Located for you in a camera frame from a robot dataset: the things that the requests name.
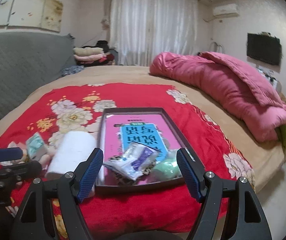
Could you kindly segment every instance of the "folded comforter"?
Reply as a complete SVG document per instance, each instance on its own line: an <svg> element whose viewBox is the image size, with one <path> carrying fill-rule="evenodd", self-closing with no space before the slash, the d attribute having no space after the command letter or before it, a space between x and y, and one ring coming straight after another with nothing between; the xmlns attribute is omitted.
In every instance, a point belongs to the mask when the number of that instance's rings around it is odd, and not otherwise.
<svg viewBox="0 0 286 240"><path fill-rule="evenodd" d="M286 125L286 104L272 85L255 68L232 56L163 52L150 65L150 73L200 88L243 120L259 142L277 140L275 128Z"/></svg>

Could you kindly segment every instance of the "green cloth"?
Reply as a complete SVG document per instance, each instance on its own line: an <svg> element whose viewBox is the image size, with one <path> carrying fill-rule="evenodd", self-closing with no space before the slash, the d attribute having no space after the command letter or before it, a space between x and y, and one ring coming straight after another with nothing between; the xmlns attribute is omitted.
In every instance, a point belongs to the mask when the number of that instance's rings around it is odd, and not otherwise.
<svg viewBox="0 0 286 240"><path fill-rule="evenodd" d="M280 127L275 129L279 141L282 143L283 147L286 148L286 125L282 124Z"/></svg>

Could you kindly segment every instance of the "gray sofa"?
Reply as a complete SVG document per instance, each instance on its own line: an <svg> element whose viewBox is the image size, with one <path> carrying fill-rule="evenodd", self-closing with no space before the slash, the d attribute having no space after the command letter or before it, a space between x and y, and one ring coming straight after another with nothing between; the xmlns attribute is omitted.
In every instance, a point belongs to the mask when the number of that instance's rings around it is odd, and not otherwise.
<svg viewBox="0 0 286 240"><path fill-rule="evenodd" d="M75 65L73 39L46 33L0 33L0 120L34 90Z"/></svg>

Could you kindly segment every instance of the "toilet paper roll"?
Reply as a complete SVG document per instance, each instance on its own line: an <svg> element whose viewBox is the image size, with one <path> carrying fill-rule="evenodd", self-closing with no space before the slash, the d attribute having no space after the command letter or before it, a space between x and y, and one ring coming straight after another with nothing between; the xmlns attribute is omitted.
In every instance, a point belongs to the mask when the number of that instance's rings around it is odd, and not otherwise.
<svg viewBox="0 0 286 240"><path fill-rule="evenodd" d="M74 171L79 163L84 162L96 147L95 138L87 132L68 132L54 155L45 177L58 179L68 171Z"/></svg>

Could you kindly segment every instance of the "blue label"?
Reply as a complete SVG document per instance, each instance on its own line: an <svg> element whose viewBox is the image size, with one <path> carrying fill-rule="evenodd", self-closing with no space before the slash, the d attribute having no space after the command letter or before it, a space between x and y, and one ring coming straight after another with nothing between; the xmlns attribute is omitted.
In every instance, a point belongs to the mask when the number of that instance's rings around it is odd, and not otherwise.
<svg viewBox="0 0 286 240"><path fill-rule="evenodd" d="M160 150L156 161L161 162L167 156L167 149L153 123L144 125L125 124L121 127L122 147L126 150L131 142L139 142L146 146Z"/></svg>
<svg viewBox="0 0 286 240"><path fill-rule="evenodd" d="M144 148L140 157L131 163L131 166L135 171L138 171L139 167L142 165L143 162L153 153L153 151L147 147Z"/></svg>

